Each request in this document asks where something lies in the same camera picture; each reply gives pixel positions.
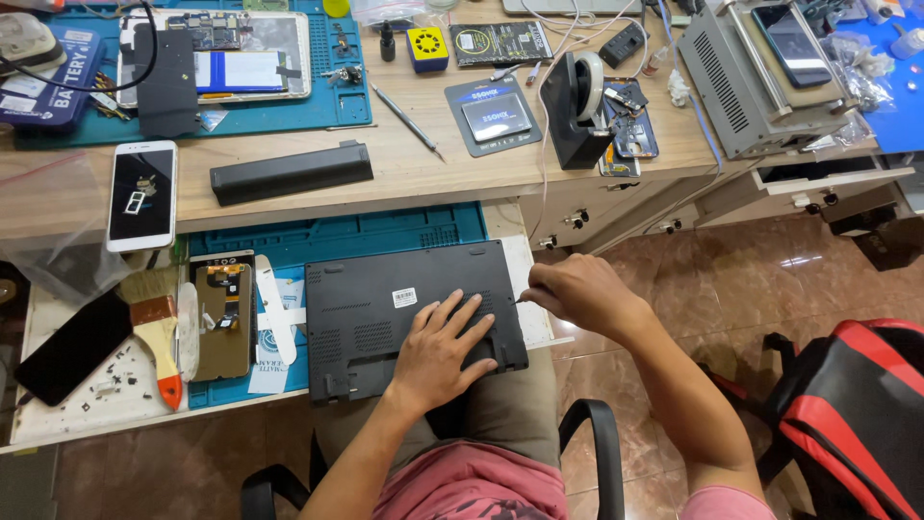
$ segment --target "hand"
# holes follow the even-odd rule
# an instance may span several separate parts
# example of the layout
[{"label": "hand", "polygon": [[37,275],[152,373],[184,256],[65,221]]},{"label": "hand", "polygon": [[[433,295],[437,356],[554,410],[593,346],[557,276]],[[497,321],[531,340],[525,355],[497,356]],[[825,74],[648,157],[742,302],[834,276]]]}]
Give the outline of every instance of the hand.
[{"label": "hand", "polygon": [[445,302],[434,302],[421,309],[401,345],[395,376],[383,398],[407,412],[409,420],[416,421],[433,408],[452,401],[478,378],[497,368],[495,360],[482,359],[461,370],[468,351],[494,323],[494,315],[487,315],[457,339],[481,304],[481,295],[469,298],[446,322],[461,300],[462,290],[458,289]]},{"label": "hand", "polygon": [[536,264],[529,271],[529,289],[520,297],[624,345],[637,331],[658,323],[648,303],[626,287],[610,264],[589,254],[572,254],[554,266]]}]

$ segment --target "thigh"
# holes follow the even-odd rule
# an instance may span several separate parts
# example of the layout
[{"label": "thigh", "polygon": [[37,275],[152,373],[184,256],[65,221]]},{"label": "thigh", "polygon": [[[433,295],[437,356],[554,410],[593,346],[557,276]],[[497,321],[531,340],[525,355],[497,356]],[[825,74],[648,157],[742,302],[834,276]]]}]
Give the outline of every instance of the thigh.
[{"label": "thigh", "polygon": [[[371,397],[358,401],[330,404],[314,408],[311,411],[315,424],[314,431],[318,437],[318,446],[321,447],[321,453],[327,467],[334,465],[334,462],[344,452],[347,445],[356,437],[362,426],[366,424],[366,420],[372,415],[372,410],[375,409],[378,402],[378,397]],[[426,419],[421,418],[414,423],[414,426],[407,431],[401,446],[398,447],[395,459],[388,470],[388,476],[390,477],[406,466],[415,455],[437,440]]]},{"label": "thigh", "polygon": [[560,467],[558,389],[549,349],[529,351],[529,368],[488,376],[470,389],[464,436]]}]

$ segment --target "person's left hand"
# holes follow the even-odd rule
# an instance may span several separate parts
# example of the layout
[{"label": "person's left hand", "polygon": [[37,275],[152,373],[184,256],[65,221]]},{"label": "person's left hand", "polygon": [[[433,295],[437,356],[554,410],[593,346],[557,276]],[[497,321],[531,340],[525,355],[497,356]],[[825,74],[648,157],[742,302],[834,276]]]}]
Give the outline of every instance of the person's left hand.
[{"label": "person's left hand", "polygon": [[481,304],[481,295],[468,299],[446,322],[461,300],[462,290],[457,289],[445,302],[434,302],[421,309],[401,345],[395,376],[383,398],[407,412],[408,420],[416,421],[433,408],[452,401],[475,380],[497,368],[495,360],[481,359],[462,371],[462,361],[487,334],[494,315],[483,317],[457,339]]}]

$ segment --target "paintbrush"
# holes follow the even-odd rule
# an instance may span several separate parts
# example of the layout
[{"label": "paintbrush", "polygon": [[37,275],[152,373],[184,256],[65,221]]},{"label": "paintbrush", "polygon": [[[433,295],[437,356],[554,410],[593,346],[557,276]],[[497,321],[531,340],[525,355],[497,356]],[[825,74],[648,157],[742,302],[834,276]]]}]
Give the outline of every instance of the paintbrush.
[{"label": "paintbrush", "polygon": [[129,305],[132,332],[144,341],[157,365],[157,388],[171,408],[183,397],[176,363],[170,354],[176,328],[173,294],[179,280],[177,266],[132,273],[119,283],[117,292]]}]

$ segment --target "white smartphone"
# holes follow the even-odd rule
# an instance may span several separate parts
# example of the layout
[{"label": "white smartphone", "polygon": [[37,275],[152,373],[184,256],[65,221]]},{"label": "white smartphone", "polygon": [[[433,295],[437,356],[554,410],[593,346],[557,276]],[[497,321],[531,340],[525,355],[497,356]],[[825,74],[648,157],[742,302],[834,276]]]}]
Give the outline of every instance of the white smartphone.
[{"label": "white smartphone", "polygon": [[106,249],[160,249],[176,236],[176,144],[133,142],[115,148]]}]

